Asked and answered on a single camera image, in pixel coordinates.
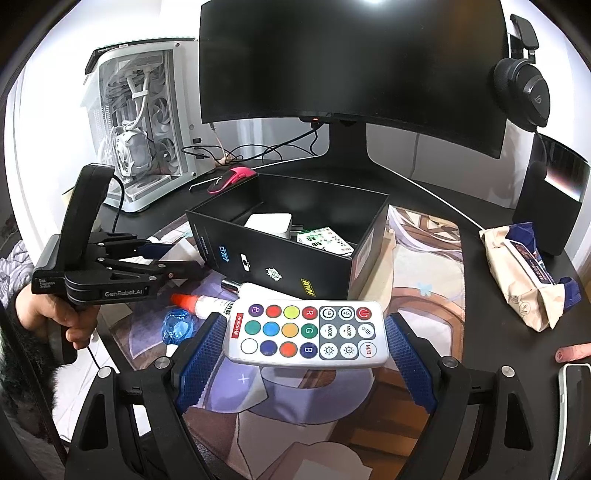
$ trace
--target hand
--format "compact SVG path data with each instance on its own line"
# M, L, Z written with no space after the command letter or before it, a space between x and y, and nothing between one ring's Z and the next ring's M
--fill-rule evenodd
M16 300L18 319L23 327L47 341L47 322L57 322L68 327L66 339L76 350L86 348L96 328L99 306L77 312L64 300L53 295L33 295L31 285L18 294Z

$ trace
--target finger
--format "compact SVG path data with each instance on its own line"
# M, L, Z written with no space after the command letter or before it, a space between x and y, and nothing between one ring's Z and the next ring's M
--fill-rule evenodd
M70 328L66 332L66 339L71 343L85 342L90 339L93 331L94 329Z
M86 348L89 345L90 345L90 340L87 340L85 342L74 342L74 349L75 350L82 350L83 348Z
M66 327L77 323L78 314L64 300L53 295L33 295L32 298L35 311L44 317Z
M94 330L96 328L96 317L99 314L99 310L100 306L93 305L82 312L78 312L78 321L75 325L72 325L72 327Z

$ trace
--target curved monitor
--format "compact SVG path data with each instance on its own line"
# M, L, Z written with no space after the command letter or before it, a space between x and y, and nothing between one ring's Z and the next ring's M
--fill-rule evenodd
M388 125L499 158L499 0L210 0L204 123L317 116Z

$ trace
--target snack bag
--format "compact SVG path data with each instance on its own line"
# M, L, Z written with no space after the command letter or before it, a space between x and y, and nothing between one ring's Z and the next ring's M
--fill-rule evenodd
M558 283L547 272L535 246L531 222L480 232L492 276L528 327L541 332L554 328L562 314L581 300L579 285L570 277Z

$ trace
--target wall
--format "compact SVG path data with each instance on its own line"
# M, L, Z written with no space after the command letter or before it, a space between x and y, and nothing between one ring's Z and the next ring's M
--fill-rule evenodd
M21 190L30 200L32 218L40 224L38 243L58 231L65 213L61 193L72 187L81 166L95 158L86 112L80 107L83 69L90 52L132 38L198 36L203 1L83 0L33 54L20 77L17 115L8 119L14 123L15 134L14 149L7 151L7 158L17 158L20 164ZM540 40L537 64L552 94L550 121L540 131L591 158L591 139L586 133L591 124L591 73L562 32L528 0L502 0L502 5L509 32L513 32L509 15L516 13L532 22ZM214 144L209 127L200 123L197 53L188 55L184 82L189 121L195 125L195 136ZM217 128L226 148L233 148L249 142L284 141L308 126L297 119L262 119L223 122ZM328 145L327 129L323 130L316 147L319 153ZM374 125L368 126L368 139L370 156L388 168L410 175L414 164L416 180L510 207L521 190L532 134L508 122L498 160L436 138L420 135L417 141L413 132ZM309 139L300 145L308 146ZM299 156L292 150L283 150L286 158ZM241 153L258 151L251 148ZM582 255L579 245L584 238L591 248L589 199L591 194L567 246L571 258Z

